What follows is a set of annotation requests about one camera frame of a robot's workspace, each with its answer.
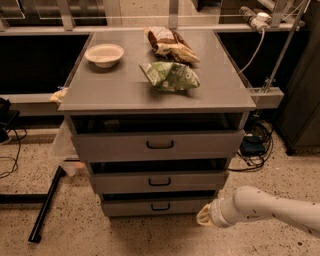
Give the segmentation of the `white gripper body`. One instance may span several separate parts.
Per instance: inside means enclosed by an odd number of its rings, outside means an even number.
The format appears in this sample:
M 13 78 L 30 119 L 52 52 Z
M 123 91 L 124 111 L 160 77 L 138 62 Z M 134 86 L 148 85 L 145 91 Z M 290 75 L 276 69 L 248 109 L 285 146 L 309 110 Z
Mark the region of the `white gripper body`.
M 211 222 L 219 228 L 227 228 L 230 223 L 224 218 L 221 210 L 221 199 L 214 199 L 210 204 L 209 217 Z

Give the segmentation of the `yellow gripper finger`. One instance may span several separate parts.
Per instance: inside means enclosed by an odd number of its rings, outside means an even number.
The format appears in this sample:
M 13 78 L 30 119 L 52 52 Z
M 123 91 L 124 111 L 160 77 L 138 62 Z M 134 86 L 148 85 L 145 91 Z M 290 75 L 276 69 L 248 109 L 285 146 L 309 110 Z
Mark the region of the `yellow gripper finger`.
M 201 226 L 212 226 L 212 220 L 210 218 L 211 206 L 206 204 L 196 215 L 197 223 Z

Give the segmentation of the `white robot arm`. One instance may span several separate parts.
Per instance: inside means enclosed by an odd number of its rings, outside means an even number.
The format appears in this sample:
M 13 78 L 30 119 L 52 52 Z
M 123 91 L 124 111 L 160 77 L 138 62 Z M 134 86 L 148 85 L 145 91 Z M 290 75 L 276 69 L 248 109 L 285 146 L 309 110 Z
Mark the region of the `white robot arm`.
M 320 204 L 285 199 L 252 186 L 236 189 L 231 197 L 217 198 L 196 216 L 203 226 L 228 228 L 239 222 L 274 218 L 320 238 Z

